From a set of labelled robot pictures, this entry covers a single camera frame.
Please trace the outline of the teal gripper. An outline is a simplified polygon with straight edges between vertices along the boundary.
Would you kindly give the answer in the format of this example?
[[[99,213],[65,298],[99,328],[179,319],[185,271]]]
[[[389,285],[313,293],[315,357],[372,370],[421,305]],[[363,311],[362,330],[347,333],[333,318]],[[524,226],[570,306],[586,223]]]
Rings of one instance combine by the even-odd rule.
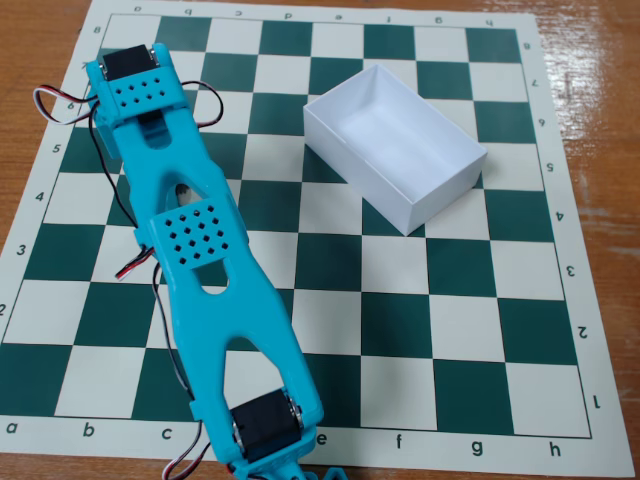
[[[96,126],[102,137],[104,145],[111,158],[115,160],[123,159],[124,140],[122,136],[122,127],[125,118],[121,115],[106,115],[105,113],[96,114]]]

